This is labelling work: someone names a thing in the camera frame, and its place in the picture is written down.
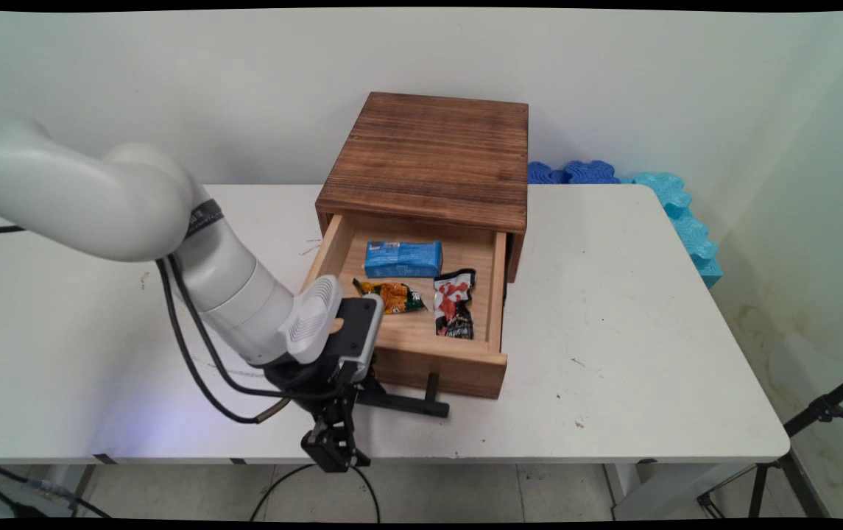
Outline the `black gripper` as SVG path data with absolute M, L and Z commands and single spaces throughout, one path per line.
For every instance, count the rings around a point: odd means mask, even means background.
M 309 413 L 314 427 L 300 441 L 303 452 L 325 473 L 346 473 L 369 467 L 371 458 L 355 443 L 353 407 L 355 376 L 363 368 L 353 359 L 321 356 L 311 364 L 290 360 L 265 366 L 267 381 L 294 395 L 293 402 Z M 383 406 L 388 393 L 370 370 L 357 383 L 357 403 Z

